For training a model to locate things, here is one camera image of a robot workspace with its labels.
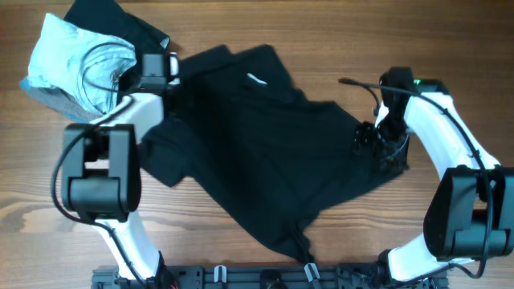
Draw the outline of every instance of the wooden table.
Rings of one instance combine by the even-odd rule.
[[[49,179],[70,121],[18,88],[46,12],[69,0],[0,5],[0,288],[89,288],[91,270],[115,264],[91,228],[62,218]],[[335,100],[373,120],[366,91],[342,76],[376,82],[391,66],[443,79],[481,144],[514,166],[514,5],[509,1],[127,1],[124,9],[171,36],[183,58],[221,43],[241,51],[273,45],[310,100]],[[307,230],[319,263],[373,261],[411,240],[439,183],[413,137],[411,170],[323,212]],[[169,189],[143,175],[141,215],[169,265],[293,264],[257,243],[192,179]],[[495,258],[475,281],[450,273],[451,288],[512,288],[514,258]]]

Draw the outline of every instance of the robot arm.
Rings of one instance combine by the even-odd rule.
[[[158,95],[180,83],[178,62],[171,53],[169,57],[143,55],[142,63],[139,93],[124,96],[109,114],[90,124],[66,128],[61,198],[66,210],[75,211],[79,219],[55,205],[67,218],[99,231],[118,263],[120,280],[116,282],[121,287],[169,288],[172,277],[137,212],[141,198],[137,143],[163,120],[164,104]],[[105,159],[98,167],[96,161]]]
[[[413,82],[423,84],[420,79]],[[510,235],[514,229],[513,216],[509,209],[502,209],[514,201],[511,196],[512,172],[510,169],[502,169],[500,163],[472,136],[455,110],[453,99],[446,88],[435,81],[427,83],[431,88],[422,95],[445,108],[453,116],[479,151],[483,166],[491,174],[490,178],[496,182],[493,188],[496,207],[489,256],[510,254],[514,247]],[[390,106],[397,110],[397,114],[398,107],[403,109],[403,106],[391,102]],[[377,128],[388,114],[389,109],[382,104],[375,124]],[[473,210],[476,196],[481,193],[477,188],[482,184],[476,176],[480,167],[461,132],[438,108],[418,97],[408,99],[402,115],[406,132],[415,133],[419,137],[434,163],[441,183],[426,214],[424,233],[405,246],[381,255],[382,264],[385,264],[385,271],[388,272],[385,282],[383,279],[381,283],[386,284],[408,283],[450,264],[473,262],[481,257],[483,236],[486,232],[484,211]]]

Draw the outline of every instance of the black t-shirt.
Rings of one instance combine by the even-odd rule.
[[[180,67],[175,108],[145,135],[141,165],[168,186],[194,177],[264,246],[312,262],[303,231],[320,210],[393,177],[375,172],[371,149],[352,154],[358,120],[307,101],[272,47],[216,47]]]

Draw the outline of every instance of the light blue cloth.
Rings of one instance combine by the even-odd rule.
[[[120,43],[126,47],[107,45],[95,49],[84,61],[88,79],[103,88],[118,89],[117,80],[136,64],[133,45],[116,36],[86,31],[47,14],[41,37],[32,52],[27,76],[30,87],[61,88],[74,96],[77,103],[93,114],[105,114],[116,107],[116,93],[106,92],[85,83],[80,63],[95,45]]]
[[[37,100],[41,104],[55,109],[67,118],[79,123],[88,123],[102,117],[101,114],[93,114],[84,110],[76,101],[60,88],[33,88],[27,78],[19,83],[19,87],[27,93],[27,96]]]

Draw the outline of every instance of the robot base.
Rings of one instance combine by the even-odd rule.
[[[322,289],[387,289],[373,287],[371,284],[373,263],[342,263],[337,266],[319,266],[320,286]],[[178,280],[180,289],[267,289],[262,282],[264,271],[278,271],[287,289],[311,289],[303,267],[228,267],[226,283],[214,282],[214,268],[200,266],[175,267],[168,270]],[[91,289],[120,289],[117,270],[93,271]],[[401,289],[448,289],[446,272],[428,278],[416,285],[399,287]]]

